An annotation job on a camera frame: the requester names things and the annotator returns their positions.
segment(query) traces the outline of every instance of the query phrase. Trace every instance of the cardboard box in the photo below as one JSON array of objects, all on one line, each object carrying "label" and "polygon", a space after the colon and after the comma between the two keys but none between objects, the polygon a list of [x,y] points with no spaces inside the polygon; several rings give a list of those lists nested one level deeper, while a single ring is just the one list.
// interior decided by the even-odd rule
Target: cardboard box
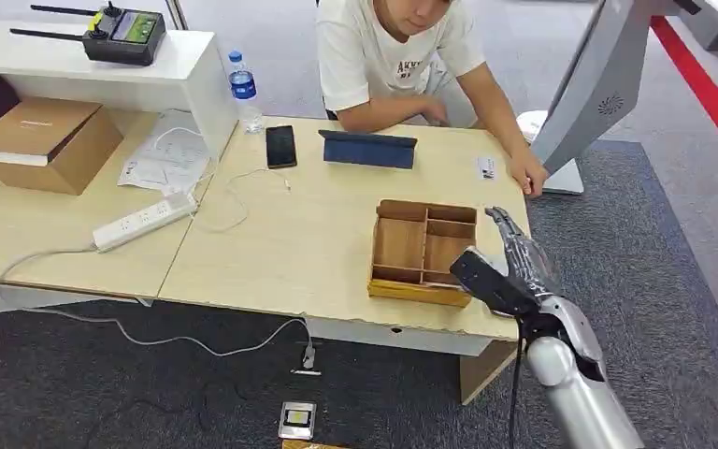
[{"label": "cardboard box", "polygon": [[99,104],[26,98],[0,118],[0,180],[80,195],[121,141]]},{"label": "cardboard box", "polygon": [[472,208],[384,199],[376,208],[373,260],[367,291],[465,307],[472,296],[450,273],[450,265],[475,244]]},{"label": "cardboard box", "polygon": [[327,446],[316,442],[302,442],[300,440],[283,440],[282,449],[347,449],[344,447]]}]

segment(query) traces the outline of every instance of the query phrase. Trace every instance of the paper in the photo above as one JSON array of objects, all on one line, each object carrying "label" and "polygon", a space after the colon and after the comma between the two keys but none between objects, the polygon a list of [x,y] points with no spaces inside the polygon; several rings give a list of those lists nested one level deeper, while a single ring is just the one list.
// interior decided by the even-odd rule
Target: paper
[{"label": "paper", "polygon": [[478,158],[478,176],[480,176],[482,180],[492,180],[495,177],[494,158]]},{"label": "paper", "polygon": [[205,140],[178,129],[155,144],[163,133],[178,127],[199,133],[190,112],[162,112],[144,143],[125,161],[117,185],[160,190],[165,195],[192,190],[208,166],[210,153]]}]

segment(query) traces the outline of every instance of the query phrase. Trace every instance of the blue tablet case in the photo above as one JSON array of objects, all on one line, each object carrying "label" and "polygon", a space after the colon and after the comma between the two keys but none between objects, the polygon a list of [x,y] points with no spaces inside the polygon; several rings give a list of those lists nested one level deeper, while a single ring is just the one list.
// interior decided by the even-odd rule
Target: blue tablet case
[{"label": "blue tablet case", "polygon": [[318,131],[324,138],[323,160],[377,167],[414,167],[416,138]]}]

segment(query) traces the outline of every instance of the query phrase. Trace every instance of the wooden compartment box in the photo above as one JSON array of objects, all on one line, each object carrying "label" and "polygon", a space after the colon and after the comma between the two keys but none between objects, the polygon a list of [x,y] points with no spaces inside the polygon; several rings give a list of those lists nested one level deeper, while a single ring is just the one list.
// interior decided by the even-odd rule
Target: wooden compartment box
[{"label": "wooden compartment box", "polygon": [[376,211],[369,294],[465,307],[472,296],[450,265],[475,244],[477,211],[391,199]]}]

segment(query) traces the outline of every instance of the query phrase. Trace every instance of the plastic bottle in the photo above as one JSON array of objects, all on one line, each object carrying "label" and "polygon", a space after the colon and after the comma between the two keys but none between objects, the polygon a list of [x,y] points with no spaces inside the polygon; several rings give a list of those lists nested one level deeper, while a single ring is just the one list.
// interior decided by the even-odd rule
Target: plastic bottle
[{"label": "plastic bottle", "polygon": [[229,76],[230,86],[233,97],[237,101],[240,125],[248,134],[259,133],[263,131],[263,113],[257,108],[257,88],[254,86],[254,75],[243,62],[243,55],[240,54],[240,51],[231,51],[229,57],[233,65]]}]

